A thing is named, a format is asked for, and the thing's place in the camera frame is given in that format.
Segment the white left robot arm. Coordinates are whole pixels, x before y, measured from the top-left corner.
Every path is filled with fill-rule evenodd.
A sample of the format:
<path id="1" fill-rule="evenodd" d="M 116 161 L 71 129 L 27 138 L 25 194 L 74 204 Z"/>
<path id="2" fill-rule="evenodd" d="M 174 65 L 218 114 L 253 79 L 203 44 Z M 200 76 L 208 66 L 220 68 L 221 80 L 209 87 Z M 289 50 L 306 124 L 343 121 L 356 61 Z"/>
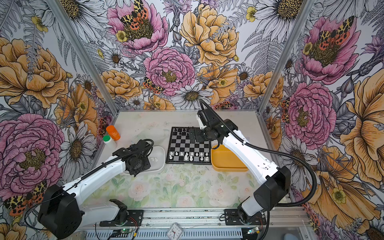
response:
<path id="1" fill-rule="evenodd" d="M 38 222 L 59 240 L 91 224 L 125 224 L 129 218 L 128 208 L 119 200 L 111 199 L 107 203 L 87 208 L 82 204 L 115 176 L 123 172 L 136 176 L 149 169 L 149 155 L 153 147 L 153 140 L 139 140 L 129 148 L 113 152 L 106 161 L 78 179 L 61 187 L 49 187 L 40 206 Z"/>

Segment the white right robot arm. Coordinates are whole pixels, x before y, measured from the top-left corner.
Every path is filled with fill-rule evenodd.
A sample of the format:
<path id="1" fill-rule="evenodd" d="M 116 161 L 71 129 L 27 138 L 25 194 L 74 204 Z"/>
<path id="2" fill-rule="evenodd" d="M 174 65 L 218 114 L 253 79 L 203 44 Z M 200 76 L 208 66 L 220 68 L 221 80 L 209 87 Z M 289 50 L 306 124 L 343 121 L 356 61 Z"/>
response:
<path id="1" fill-rule="evenodd" d="M 238 157 L 260 184 L 238 206 L 240 221 L 245 224 L 254 215 L 271 211 L 288 194 L 291 172 L 262 155 L 262 152 L 268 153 L 269 150 L 250 144 L 231 120 L 223 120 L 203 101 L 200 105 L 197 113 L 199 127 L 190 130 L 191 142 L 217 141 L 219 146 L 224 146 Z"/>

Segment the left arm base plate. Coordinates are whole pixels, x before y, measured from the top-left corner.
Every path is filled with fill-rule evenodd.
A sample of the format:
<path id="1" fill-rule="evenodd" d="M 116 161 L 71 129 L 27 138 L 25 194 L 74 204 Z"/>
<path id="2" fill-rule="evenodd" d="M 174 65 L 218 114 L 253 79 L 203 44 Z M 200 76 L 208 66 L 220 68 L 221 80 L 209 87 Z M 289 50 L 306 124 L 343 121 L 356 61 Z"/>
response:
<path id="1" fill-rule="evenodd" d="M 100 227 L 140 227 L 142 225 L 144 211 L 143 210 L 126 210 L 111 221 L 102 221 Z"/>

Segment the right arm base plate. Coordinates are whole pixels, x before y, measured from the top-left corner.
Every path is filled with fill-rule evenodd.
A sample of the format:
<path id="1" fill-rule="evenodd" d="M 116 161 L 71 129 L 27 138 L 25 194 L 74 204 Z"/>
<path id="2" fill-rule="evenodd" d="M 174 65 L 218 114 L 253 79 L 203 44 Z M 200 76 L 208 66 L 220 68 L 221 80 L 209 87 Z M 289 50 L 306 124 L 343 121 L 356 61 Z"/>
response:
<path id="1" fill-rule="evenodd" d="M 239 209 L 224 209 L 224 222 L 226 226 L 261 226 L 267 219 L 261 212 L 250 217 Z"/>

